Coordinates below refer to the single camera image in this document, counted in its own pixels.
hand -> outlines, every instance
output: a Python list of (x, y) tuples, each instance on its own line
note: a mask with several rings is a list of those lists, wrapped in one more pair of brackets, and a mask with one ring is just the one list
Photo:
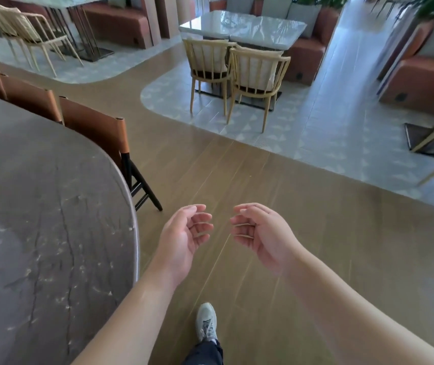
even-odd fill
[(280, 214), (260, 203), (234, 207), (239, 213), (231, 218), (234, 239), (257, 253), (262, 264), (280, 275), (294, 251), (303, 246)]
[(206, 233), (214, 228), (212, 215), (202, 213), (205, 205), (179, 209), (163, 227), (158, 249), (150, 268), (162, 273), (175, 289), (188, 275), (198, 246), (208, 241)]

marble tabletop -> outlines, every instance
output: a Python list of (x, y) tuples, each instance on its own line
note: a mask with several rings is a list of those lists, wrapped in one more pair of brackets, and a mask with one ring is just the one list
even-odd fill
[(295, 20), (215, 10), (182, 24), (179, 30), (208, 38), (223, 38), (259, 47), (287, 50), (305, 28), (305, 23)]
[(129, 189), (92, 141), (0, 100), (0, 364), (69, 364), (137, 280)]
[(85, 5), (91, 2), (102, 1), (102, 0), (15, 0), (15, 1), (44, 6), (46, 8), (66, 9), (66, 8), (71, 8), (73, 6)]

forearm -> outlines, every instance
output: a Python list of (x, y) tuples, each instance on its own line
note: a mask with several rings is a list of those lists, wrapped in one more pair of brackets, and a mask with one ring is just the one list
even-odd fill
[(338, 362), (434, 364), (432, 346), (375, 308), (303, 247), (284, 276)]
[(73, 364), (147, 364), (173, 291), (171, 282), (150, 265)]

foot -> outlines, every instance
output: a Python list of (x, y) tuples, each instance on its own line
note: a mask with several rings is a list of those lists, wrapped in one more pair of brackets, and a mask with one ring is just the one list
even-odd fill
[(217, 314), (210, 303), (202, 304), (198, 309), (195, 326), (200, 342), (217, 340)]

wooden floor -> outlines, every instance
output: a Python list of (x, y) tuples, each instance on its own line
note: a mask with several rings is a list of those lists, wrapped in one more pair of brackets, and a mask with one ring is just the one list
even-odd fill
[(141, 90), (184, 60), (178, 45), (115, 78), (68, 85), (0, 64), (0, 71), (127, 119), (131, 158), (159, 197), (138, 211), (144, 268), (179, 207), (205, 203), (210, 241), (171, 302), (150, 364), (179, 363), (210, 301), (227, 364), (333, 363), (281, 279), (229, 238), (232, 206), (262, 202), (374, 305), (434, 345), (434, 207), (317, 169), (145, 109)]

